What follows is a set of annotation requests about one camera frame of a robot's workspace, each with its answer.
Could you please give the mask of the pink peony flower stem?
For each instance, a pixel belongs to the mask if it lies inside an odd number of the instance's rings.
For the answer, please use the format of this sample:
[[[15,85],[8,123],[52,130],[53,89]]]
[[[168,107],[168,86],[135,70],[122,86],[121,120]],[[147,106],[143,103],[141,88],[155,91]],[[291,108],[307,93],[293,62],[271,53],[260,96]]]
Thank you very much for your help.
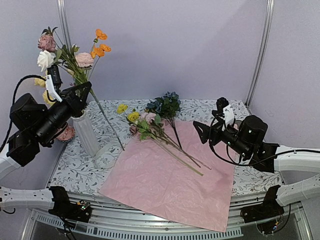
[[[87,82],[86,71],[88,70],[88,66],[92,61],[90,60],[90,54],[87,52],[80,52],[79,46],[73,44],[70,48],[70,53],[72,56],[71,63],[70,63],[70,74],[72,75],[74,82],[76,85],[83,84]]]

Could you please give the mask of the white ribbed ceramic vase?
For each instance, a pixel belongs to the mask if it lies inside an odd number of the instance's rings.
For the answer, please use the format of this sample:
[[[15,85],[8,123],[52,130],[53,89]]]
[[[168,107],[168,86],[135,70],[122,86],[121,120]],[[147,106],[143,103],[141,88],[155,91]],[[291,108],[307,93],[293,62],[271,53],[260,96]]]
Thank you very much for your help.
[[[72,117],[72,120],[75,133],[80,140],[81,146],[90,156],[96,156],[97,152],[101,149],[101,146],[97,140],[92,122],[88,117],[87,112],[83,110],[81,116]]]

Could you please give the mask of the pale yellow rose stem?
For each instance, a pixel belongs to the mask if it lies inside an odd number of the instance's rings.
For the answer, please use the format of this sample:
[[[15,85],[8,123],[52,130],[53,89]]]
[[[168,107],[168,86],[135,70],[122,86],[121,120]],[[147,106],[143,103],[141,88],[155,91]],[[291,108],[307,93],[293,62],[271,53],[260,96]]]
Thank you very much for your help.
[[[47,90],[47,84],[46,84],[47,76],[48,76],[48,70],[45,71],[45,76],[42,76],[42,78],[37,78],[37,77],[34,78],[34,85],[45,89],[42,94],[42,98],[44,102],[51,107],[56,102],[56,99],[54,99]]]

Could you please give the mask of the orange poppy flower stem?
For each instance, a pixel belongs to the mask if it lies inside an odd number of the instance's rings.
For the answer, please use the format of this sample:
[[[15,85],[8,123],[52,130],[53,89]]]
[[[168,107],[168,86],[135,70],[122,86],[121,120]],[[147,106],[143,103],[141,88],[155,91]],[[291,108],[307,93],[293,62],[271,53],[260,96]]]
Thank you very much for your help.
[[[95,37],[93,39],[93,44],[89,53],[91,63],[87,67],[88,70],[86,70],[87,80],[91,78],[99,59],[103,58],[106,53],[112,51],[111,47],[105,43],[107,39],[108,36],[104,31],[99,28],[95,30]]]

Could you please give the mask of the artificial flower bouquet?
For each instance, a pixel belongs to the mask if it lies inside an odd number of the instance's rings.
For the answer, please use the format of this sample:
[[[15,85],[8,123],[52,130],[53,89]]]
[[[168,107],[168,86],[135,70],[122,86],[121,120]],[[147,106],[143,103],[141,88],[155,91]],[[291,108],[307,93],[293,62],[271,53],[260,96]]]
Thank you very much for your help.
[[[165,132],[165,123],[158,113],[154,113],[149,109],[138,112],[135,108],[131,112],[127,112],[128,108],[128,105],[120,104],[116,112],[119,115],[125,116],[131,134],[133,136],[137,135],[141,142],[152,140],[171,157],[200,176],[204,175],[199,171],[201,167],[209,170],[212,169],[204,162],[183,150],[179,144]]]

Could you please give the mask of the mauve and white rose stem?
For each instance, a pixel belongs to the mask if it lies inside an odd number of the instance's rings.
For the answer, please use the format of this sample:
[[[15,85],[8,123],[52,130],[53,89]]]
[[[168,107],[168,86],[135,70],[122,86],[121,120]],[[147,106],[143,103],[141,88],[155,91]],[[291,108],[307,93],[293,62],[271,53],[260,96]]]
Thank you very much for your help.
[[[53,63],[70,74],[75,85],[88,82],[93,75],[98,61],[112,49],[105,43],[108,39],[101,29],[95,30],[95,37],[89,52],[79,52],[80,47],[76,44],[68,47],[62,42],[56,33],[56,27],[45,28],[38,39],[37,47],[41,52],[53,54]]]

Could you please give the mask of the pink wrapping paper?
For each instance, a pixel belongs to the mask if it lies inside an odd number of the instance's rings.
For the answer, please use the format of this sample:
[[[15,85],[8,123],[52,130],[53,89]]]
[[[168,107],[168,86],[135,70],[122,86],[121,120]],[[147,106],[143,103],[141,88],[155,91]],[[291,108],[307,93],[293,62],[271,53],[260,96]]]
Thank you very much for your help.
[[[145,213],[188,226],[225,232],[234,181],[226,145],[202,144],[190,121],[176,124],[183,152],[166,152],[134,137],[99,193]]]

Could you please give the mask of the cream printed ribbon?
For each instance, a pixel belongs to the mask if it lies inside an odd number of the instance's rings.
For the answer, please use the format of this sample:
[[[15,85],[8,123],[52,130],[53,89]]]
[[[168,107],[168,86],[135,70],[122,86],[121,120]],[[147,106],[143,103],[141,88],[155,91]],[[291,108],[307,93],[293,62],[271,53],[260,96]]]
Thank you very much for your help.
[[[93,164],[96,168],[111,168],[122,152],[123,149],[118,143],[110,142],[96,153]]]

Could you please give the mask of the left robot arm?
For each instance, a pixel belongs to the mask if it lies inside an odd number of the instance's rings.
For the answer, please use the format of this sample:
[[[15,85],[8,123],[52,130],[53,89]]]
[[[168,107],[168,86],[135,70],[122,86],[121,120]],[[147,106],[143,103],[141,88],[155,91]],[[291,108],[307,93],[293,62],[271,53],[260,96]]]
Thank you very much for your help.
[[[10,108],[10,120],[18,131],[10,136],[0,153],[0,176],[5,177],[25,167],[40,152],[50,148],[59,131],[72,117],[78,117],[85,108],[90,82],[70,87],[61,92],[60,100],[50,108],[39,104],[30,93],[22,95]],[[39,208],[58,217],[80,219],[89,216],[89,204],[72,203],[61,186],[40,190],[0,189],[0,209]]]

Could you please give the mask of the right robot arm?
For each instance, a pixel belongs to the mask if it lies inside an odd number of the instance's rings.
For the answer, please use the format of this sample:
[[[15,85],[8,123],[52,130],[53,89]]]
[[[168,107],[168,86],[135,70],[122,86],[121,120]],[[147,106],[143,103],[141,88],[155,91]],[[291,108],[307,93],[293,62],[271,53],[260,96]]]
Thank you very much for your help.
[[[252,167],[260,172],[274,173],[302,171],[315,173],[315,176],[292,184],[271,187],[267,194],[271,197],[259,206],[262,218],[269,218],[279,206],[308,200],[320,195],[320,150],[318,148],[296,148],[278,143],[264,142],[268,125],[255,115],[247,116],[239,128],[227,126],[216,115],[210,125],[193,122],[203,144],[208,143],[211,151],[220,160],[215,145],[223,142],[235,151],[244,161],[244,167]]]

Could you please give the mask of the blue hydrangea flower stem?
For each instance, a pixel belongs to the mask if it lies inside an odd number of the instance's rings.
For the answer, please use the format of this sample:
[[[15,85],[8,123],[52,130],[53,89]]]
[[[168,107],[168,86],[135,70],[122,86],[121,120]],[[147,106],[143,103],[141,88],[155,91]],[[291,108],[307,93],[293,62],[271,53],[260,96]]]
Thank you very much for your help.
[[[182,148],[175,123],[175,117],[181,111],[180,104],[179,95],[175,91],[168,91],[165,95],[156,97],[153,101],[150,101],[145,109],[149,113],[158,114],[169,123],[174,131],[178,146]]]

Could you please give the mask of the pink patterned small object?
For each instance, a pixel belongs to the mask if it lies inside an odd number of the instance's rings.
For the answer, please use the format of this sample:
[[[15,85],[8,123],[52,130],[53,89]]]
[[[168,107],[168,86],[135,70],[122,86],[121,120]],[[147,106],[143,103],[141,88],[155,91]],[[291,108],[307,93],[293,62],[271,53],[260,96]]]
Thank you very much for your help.
[[[68,125],[64,131],[56,137],[56,139],[62,143],[68,143],[75,137],[75,129]]]

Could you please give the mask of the floral patterned tablecloth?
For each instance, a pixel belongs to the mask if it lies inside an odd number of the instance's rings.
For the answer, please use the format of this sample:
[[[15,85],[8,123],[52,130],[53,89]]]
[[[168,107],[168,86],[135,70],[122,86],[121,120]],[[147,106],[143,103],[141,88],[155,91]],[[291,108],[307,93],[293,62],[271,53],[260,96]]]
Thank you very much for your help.
[[[148,99],[102,100],[99,105],[95,101],[91,101],[87,105],[86,112],[99,144],[102,147],[108,143],[119,144],[119,142],[127,145],[132,137],[124,117],[117,114],[117,108],[120,104],[126,104],[129,112],[132,109],[141,112],[147,103],[149,103]],[[60,156],[49,185],[61,186],[67,191],[77,194],[98,196],[98,191],[111,170],[112,167],[95,167],[94,157],[86,153],[76,136],[67,144]],[[232,195],[259,195],[265,193],[269,187],[282,184],[283,179],[277,172],[264,173],[252,167],[236,166]]]

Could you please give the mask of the left aluminium frame post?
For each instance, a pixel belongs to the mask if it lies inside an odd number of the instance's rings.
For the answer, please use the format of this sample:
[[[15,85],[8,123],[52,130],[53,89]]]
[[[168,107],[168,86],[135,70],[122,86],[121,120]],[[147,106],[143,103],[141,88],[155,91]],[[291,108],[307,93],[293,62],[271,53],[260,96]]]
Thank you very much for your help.
[[[67,23],[67,12],[65,7],[65,1],[64,0],[57,0],[57,8],[58,8],[58,14],[59,14],[59,20],[61,25],[61,31],[62,31],[62,37],[63,37],[63,43],[62,43],[62,66],[65,68],[65,70],[71,75],[71,61],[72,61],[72,54],[70,53],[70,48],[72,47],[71,43],[71,36],[69,31],[69,26]]]

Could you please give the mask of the aluminium frame post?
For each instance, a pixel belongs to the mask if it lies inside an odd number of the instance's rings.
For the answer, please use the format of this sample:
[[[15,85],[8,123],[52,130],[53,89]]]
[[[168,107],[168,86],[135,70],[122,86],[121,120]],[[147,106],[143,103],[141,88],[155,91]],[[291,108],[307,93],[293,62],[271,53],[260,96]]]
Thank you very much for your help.
[[[72,47],[71,43],[71,36],[69,31],[69,26],[67,23],[67,12],[65,7],[65,1],[64,0],[57,0],[57,8],[58,8],[58,14],[59,14],[59,20],[61,25],[61,31],[62,31],[62,37],[63,37],[63,43],[62,43],[62,66],[65,68],[65,70],[71,75],[71,61],[72,61],[72,54],[70,53],[70,48]]]
[[[262,35],[261,35],[261,41],[260,41],[260,46],[258,49],[258,55],[252,75],[252,80],[249,86],[249,90],[246,96],[245,100],[245,105],[249,109],[252,102],[253,98],[255,95],[256,88],[258,86],[258,81],[260,77],[260,73],[262,70],[263,66],[263,61],[265,58],[267,46],[268,46],[268,41],[270,37],[270,31],[272,27],[272,21],[273,21],[273,13],[274,13],[274,6],[275,6],[275,1],[274,0],[267,0],[266,1],[266,10],[265,10],[265,17],[264,17],[264,24],[262,28]]]

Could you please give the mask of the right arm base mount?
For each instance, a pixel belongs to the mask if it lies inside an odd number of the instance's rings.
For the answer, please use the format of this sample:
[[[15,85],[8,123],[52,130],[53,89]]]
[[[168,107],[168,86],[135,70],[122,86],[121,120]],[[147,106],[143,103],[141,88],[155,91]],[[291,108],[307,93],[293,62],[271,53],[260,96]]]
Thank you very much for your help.
[[[284,207],[280,206],[276,201],[280,187],[280,185],[270,187],[262,203],[243,207],[240,211],[240,216],[244,222],[251,223],[282,215],[285,212]]]

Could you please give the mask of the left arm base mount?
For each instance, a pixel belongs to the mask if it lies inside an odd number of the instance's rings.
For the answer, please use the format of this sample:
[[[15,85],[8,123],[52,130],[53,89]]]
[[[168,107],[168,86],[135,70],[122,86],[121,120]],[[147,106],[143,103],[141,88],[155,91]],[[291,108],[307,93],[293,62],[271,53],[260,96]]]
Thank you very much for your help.
[[[86,200],[79,200],[76,203],[70,201],[67,191],[62,186],[52,186],[49,188],[52,193],[53,207],[48,213],[63,219],[88,223],[91,214],[91,203]]]

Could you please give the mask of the aluminium front rail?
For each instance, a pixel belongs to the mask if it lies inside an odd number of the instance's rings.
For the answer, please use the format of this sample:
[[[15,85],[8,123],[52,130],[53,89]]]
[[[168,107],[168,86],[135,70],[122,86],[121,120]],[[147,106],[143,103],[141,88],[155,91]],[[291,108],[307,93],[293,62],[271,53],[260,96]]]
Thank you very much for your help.
[[[311,240],[309,223],[300,202],[285,207],[277,232],[263,235],[261,227],[277,217],[246,223],[243,207],[262,203],[263,193],[232,196],[226,232],[183,225],[142,212],[109,198],[72,193],[71,200],[91,202],[88,223],[65,227],[58,217],[33,209],[24,228],[23,240]]]

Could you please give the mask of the right aluminium frame post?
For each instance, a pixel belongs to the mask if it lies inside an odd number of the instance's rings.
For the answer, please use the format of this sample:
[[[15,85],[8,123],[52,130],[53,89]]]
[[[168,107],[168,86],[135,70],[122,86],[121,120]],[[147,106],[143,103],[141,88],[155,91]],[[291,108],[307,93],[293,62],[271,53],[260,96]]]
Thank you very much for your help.
[[[268,41],[270,37],[270,31],[272,27],[272,21],[273,21],[273,13],[274,13],[274,6],[275,6],[275,1],[274,0],[267,0],[266,1],[266,10],[265,10],[265,17],[264,17],[264,24],[262,28],[262,35],[261,35],[261,41],[260,41],[260,46],[258,49],[258,55],[252,75],[252,80],[249,86],[249,90],[246,96],[245,100],[245,105],[249,109],[252,102],[253,98],[255,95],[256,88],[258,86],[258,81],[260,77],[260,73],[262,70],[263,66],[263,61],[265,58],[267,46],[268,46]]]

